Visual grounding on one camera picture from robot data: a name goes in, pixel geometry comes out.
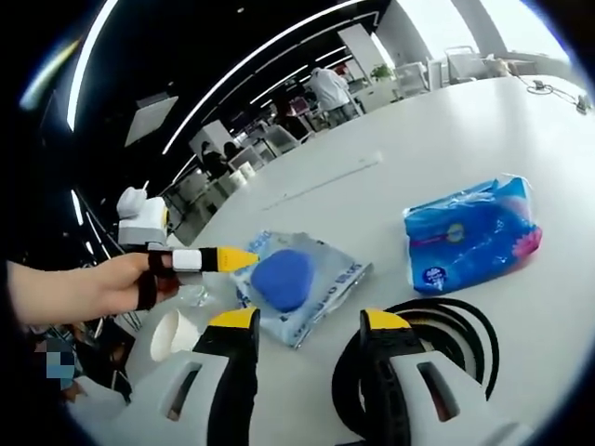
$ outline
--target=table surface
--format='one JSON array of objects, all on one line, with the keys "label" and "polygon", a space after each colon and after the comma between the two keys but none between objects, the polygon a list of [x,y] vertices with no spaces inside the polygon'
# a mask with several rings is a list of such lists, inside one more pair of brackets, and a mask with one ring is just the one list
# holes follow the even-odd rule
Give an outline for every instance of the table surface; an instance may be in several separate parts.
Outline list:
[{"label": "table surface", "polygon": [[[577,91],[561,79],[538,78]],[[491,402],[530,426],[546,421],[595,338],[594,140],[592,114],[501,78],[391,104],[260,169],[192,246],[243,246],[264,229],[306,231],[372,261],[375,272],[299,350],[262,334],[252,444],[356,439],[336,415],[331,376],[362,308],[416,297],[406,279],[402,211],[500,173],[533,186],[542,245],[526,268],[449,296],[481,309],[498,333],[501,366]],[[371,166],[329,181],[358,164]],[[205,282],[234,305],[227,277],[206,274]]]}]

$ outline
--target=coiled black cable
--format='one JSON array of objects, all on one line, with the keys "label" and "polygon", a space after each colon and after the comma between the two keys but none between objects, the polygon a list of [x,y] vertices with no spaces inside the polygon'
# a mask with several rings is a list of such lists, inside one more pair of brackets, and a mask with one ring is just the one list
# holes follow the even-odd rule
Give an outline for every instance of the coiled black cable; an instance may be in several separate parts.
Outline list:
[{"label": "coiled black cable", "polygon": [[[463,351],[457,341],[445,330],[427,324],[425,321],[436,321],[448,326],[459,333],[469,345],[475,360],[475,378],[480,384],[485,378],[485,357],[480,337],[460,313],[454,311],[460,308],[475,317],[487,332],[492,350],[492,369],[485,385],[485,396],[490,398],[496,385],[500,366],[500,352],[494,327],[477,308],[467,302],[445,297],[419,299],[404,302],[385,311],[399,314],[407,320],[417,336],[432,343],[447,358],[465,371],[469,371],[465,363]],[[332,395],[337,414],[343,424],[351,431],[365,438],[365,412],[360,399],[361,363],[359,361],[360,334],[356,333],[345,347],[337,361],[333,373]]]}]

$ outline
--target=packaged sponge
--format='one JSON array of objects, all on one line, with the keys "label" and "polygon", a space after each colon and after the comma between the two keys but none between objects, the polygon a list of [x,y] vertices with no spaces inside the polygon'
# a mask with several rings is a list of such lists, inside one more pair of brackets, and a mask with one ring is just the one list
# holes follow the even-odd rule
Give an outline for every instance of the packaged sponge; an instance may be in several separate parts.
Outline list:
[{"label": "packaged sponge", "polygon": [[518,267],[541,243],[528,192],[505,177],[406,209],[413,287],[443,294]]},{"label": "packaged sponge", "polygon": [[371,269],[306,233],[263,231],[247,251],[258,254],[260,262],[231,275],[238,298],[244,307],[260,308],[262,328],[292,348]]}]

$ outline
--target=human hand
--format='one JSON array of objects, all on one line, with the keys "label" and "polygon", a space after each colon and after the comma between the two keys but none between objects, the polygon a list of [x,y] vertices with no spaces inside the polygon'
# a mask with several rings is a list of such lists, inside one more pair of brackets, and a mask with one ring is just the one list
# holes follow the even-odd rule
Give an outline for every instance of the human hand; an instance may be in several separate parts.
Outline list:
[{"label": "human hand", "polygon": [[[163,254],[164,267],[172,267],[170,254]],[[149,270],[149,255],[143,253],[125,254],[114,257],[93,268],[97,283],[97,293],[111,314],[132,311],[139,303],[138,280]],[[155,278],[157,303],[173,296],[179,289],[179,280]]]}]

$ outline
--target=person in white shirt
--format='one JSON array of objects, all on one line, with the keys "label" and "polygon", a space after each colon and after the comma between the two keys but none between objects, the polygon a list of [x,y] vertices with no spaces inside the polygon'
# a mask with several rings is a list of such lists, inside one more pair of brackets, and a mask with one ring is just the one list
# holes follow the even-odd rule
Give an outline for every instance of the person in white shirt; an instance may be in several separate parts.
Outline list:
[{"label": "person in white shirt", "polygon": [[323,111],[328,112],[333,126],[353,119],[347,81],[326,68],[314,68],[308,85],[316,95]]}]

